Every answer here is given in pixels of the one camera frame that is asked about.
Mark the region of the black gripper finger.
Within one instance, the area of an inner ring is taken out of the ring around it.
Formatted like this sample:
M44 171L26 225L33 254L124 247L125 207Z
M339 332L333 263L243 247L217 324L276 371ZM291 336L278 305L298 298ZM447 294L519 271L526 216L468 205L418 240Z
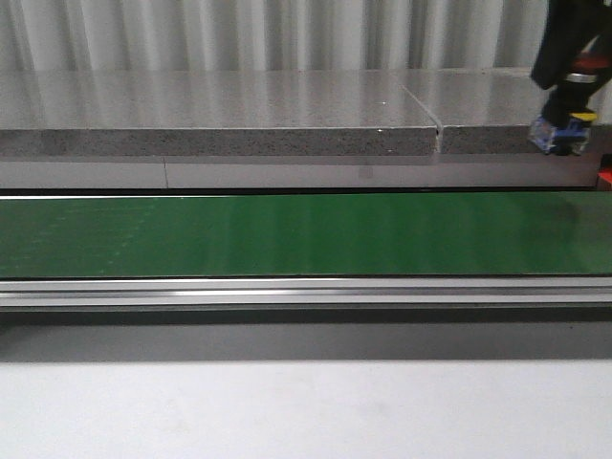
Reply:
M542 90L555 86L597 34L597 1L549 1L544 33L531 71L532 81Z

